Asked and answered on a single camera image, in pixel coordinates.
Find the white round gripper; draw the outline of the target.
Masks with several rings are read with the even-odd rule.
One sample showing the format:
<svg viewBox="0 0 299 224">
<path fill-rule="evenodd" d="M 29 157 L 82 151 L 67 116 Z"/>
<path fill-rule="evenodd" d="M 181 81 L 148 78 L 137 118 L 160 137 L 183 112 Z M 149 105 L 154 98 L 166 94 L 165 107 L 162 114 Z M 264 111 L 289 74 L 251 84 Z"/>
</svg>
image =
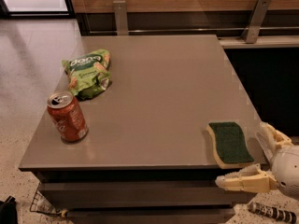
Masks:
<svg viewBox="0 0 299 224">
<path fill-rule="evenodd" d="M 285 196 L 299 200 L 299 146 L 294 146 L 286 134 L 272 125 L 261 122 L 255 134 L 269 162 L 270 174 L 260 164 L 252 164 L 238 172 L 220 175 L 216 185 L 227 191 L 267 193 L 277 188 Z"/>
</svg>

